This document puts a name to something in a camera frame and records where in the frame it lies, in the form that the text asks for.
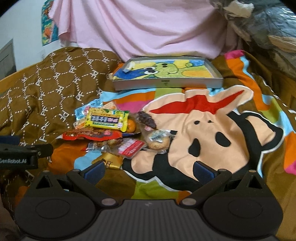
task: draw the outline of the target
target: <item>red snack bag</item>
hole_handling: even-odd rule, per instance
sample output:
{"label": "red snack bag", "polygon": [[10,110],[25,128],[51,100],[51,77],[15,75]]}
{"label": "red snack bag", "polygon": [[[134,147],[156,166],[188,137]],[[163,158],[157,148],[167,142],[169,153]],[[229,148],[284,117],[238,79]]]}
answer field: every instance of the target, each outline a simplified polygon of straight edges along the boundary
{"label": "red snack bag", "polygon": [[147,144],[134,138],[123,138],[122,142],[118,145],[105,145],[101,151],[109,152],[114,155],[123,156],[127,159],[132,159],[142,148]]}
{"label": "red snack bag", "polygon": [[122,133],[116,130],[88,130],[87,128],[71,130],[63,133],[62,138],[67,141],[88,139],[92,141],[107,141],[122,138]]}

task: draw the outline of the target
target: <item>bed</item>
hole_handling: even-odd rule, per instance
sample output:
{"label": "bed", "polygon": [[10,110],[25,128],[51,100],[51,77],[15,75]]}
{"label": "bed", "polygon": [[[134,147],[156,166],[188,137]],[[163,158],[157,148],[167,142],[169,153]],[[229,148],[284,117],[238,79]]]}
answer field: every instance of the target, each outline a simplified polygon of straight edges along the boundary
{"label": "bed", "polygon": [[[277,237],[296,240],[296,84],[293,76],[265,66],[262,59],[261,55],[254,57],[242,50],[214,59],[212,64],[224,77],[223,88],[218,90],[115,91],[108,74],[121,60],[113,52],[97,48],[62,48],[5,78],[0,82],[0,134],[21,136],[21,145],[51,143],[55,148],[50,158],[40,159],[37,170],[25,174],[1,172],[5,207],[13,215],[32,179],[42,170],[65,174],[113,158],[100,152],[86,153],[88,141],[67,142],[60,138],[73,127],[74,109],[99,97],[104,103],[114,101],[120,109],[130,112],[144,108],[159,128],[176,136],[167,154],[141,151],[132,160],[123,159],[120,169],[106,169],[96,187],[119,202],[179,202],[200,187],[192,170],[196,159],[214,169],[229,169],[236,177],[256,169],[284,212]],[[213,108],[197,104],[187,113],[172,113],[176,100],[187,110],[188,99],[193,97],[207,101],[206,106]],[[217,133],[228,140],[227,145],[217,141]]]}

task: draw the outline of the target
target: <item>snack package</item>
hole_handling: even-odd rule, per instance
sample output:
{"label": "snack package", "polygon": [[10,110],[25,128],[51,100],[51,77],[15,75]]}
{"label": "snack package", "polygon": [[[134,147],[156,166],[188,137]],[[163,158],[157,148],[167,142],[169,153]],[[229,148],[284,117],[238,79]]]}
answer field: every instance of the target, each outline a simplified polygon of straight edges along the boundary
{"label": "snack package", "polygon": [[89,102],[88,104],[77,108],[74,113],[76,120],[80,120],[83,117],[86,117],[89,113],[90,108],[101,108],[103,106],[103,102],[100,99],[94,99],[93,101]]}
{"label": "snack package", "polygon": [[109,109],[109,110],[119,110],[118,106],[115,104],[114,101],[110,101],[107,104],[102,106],[103,109]]}
{"label": "snack package", "polygon": [[145,150],[165,154],[170,146],[173,135],[167,131],[154,130],[151,127],[141,128],[142,135],[147,142]]}
{"label": "snack package", "polygon": [[83,117],[82,119],[74,122],[73,123],[74,129],[81,129],[81,128],[83,128],[85,122],[86,122],[86,117]]}
{"label": "snack package", "polygon": [[[109,110],[119,110],[115,102],[110,101],[109,103],[102,106],[103,109],[109,109]],[[86,122],[86,116],[81,118],[80,120],[73,123],[74,129],[80,129],[84,127],[84,124]]]}
{"label": "snack package", "polygon": [[118,145],[122,142],[122,138],[118,139],[112,139],[108,141],[93,141],[90,142],[86,148],[82,149],[85,150],[86,152],[92,151],[92,150],[101,150],[102,147],[105,145]]}
{"label": "snack package", "polygon": [[94,164],[97,161],[103,161],[106,169],[119,170],[123,164],[123,157],[119,155],[113,155],[111,153],[104,152],[97,159],[93,160],[91,163]]}
{"label": "snack package", "polygon": [[90,130],[89,128],[82,128],[78,130],[67,131],[63,133],[62,138],[67,141],[84,138],[93,141],[106,141],[122,138],[122,133],[120,131]]}
{"label": "snack package", "polygon": [[144,112],[144,111],[139,111],[137,113],[137,120],[140,123],[142,123],[142,124],[144,124],[144,125],[146,125],[148,127],[151,127],[152,129],[155,129],[155,130],[157,129],[156,124],[155,124],[153,118],[149,114],[147,114],[146,112]]}
{"label": "snack package", "polygon": [[90,108],[84,126],[126,132],[128,114],[129,111]]}
{"label": "snack package", "polygon": [[108,152],[113,155],[119,155],[127,159],[132,159],[147,144],[134,138],[123,138],[120,144],[105,145],[102,152]]}
{"label": "snack package", "polygon": [[158,154],[165,154],[174,135],[168,131],[156,129],[154,120],[145,112],[138,112],[135,119],[139,124],[144,140],[147,142],[147,147],[144,149]]}

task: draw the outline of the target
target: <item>wrapped cookie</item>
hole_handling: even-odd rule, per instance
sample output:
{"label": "wrapped cookie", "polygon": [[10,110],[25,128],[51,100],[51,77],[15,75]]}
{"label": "wrapped cookie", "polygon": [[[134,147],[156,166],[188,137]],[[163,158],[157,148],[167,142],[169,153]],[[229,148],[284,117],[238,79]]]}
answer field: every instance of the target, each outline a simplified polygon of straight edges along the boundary
{"label": "wrapped cookie", "polygon": [[151,127],[144,126],[141,128],[142,135],[147,143],[146,151],[165,154],[170,146],[173,135],[168,131],[154,130]]}

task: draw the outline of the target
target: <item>cartoon drawing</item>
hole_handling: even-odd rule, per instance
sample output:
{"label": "cartoon drawing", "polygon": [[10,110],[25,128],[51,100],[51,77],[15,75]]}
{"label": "cartoon drawing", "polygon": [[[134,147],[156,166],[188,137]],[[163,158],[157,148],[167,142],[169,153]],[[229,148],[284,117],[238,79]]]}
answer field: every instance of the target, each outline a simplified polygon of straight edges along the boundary
{"label": "cartoon drawing", "polygon": [[283,130],[260,114],[236,111],[253,98],[245,86],[232,86],[215,95],[208,89],[164,95],[144,107],[159,129],[176,134],[166,154],[140,151],[123,170],[138,180],[157,177],[165,186],[195,191],[201,186],[194,163],[226,168],[235,175],[256,169],[265,153],[283,140]]}
{"label": "cartoon drawing", "polygon": [[186,77],[206,77],[211,78],[212,75],[204,66],[193,66],[187,63],[185,68],[178,69],[176,65],[171,63],[157,63],[152,67],[144,68],[146,74],[153,74],[157,78],[186,78]]}
{"label": "cartoon drawing", "polygon": [[166,62],[148,62],[145,63],[133,62],[133,68],[128,72],[119,69],[113,76],[113,79],[147,79],[147,78],[212,78],[212,74],[205,67],[204,61],[201,60],[176,60]]}

